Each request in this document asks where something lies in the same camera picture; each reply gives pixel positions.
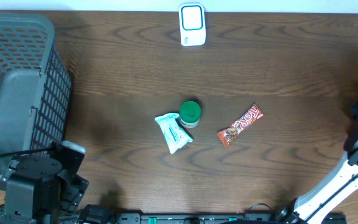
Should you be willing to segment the green lidded white jar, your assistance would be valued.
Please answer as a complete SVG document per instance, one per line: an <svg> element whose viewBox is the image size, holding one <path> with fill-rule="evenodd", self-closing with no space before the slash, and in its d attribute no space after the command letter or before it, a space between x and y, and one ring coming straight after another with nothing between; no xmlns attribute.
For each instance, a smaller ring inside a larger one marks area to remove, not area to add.
<svg viewBox="0 0 358 224"><path fill-rule="evenodd" d="M201 107L195 101L186 101L180 107L180 122L186 128L195 128L200 122Z"/></svg>

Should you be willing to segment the red Top chocolate bar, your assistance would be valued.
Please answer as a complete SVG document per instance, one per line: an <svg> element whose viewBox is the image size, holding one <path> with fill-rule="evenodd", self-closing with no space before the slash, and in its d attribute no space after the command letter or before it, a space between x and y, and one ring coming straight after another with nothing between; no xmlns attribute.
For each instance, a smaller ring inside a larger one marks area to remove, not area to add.
<svg viewBox="0 0 358 224"><path fill-rule="evenodd" d="M218 132L217 135L223 145L228 147L243 130L247 129L263 116L264 112L262 109L254 103L240 118L235 120L228 128Z"/></svg>

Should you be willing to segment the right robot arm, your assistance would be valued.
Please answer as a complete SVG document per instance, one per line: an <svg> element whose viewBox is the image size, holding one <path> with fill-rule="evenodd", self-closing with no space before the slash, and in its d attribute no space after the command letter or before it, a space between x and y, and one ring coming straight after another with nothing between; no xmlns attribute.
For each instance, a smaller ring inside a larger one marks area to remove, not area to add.
<svg viewBox="0 0 358 224"><path fill-rule="evenodd" d="M284 207L274 218L276 222L322 223L329 212L358 189L358 102L351 113L357 127L349 133L338 164L312 190Z"/></svg>

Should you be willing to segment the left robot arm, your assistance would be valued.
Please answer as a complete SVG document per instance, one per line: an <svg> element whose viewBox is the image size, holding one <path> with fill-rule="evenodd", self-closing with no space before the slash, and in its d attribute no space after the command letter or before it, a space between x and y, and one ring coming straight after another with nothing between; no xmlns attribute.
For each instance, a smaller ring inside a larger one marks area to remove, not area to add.
<svg viewBox="0 0 358 224"><path fill-rule="evenodd" d="M12 158L0 179L0 223L59 223L76 212L89 182L77 172L86 149L70 141Z"/></svg>

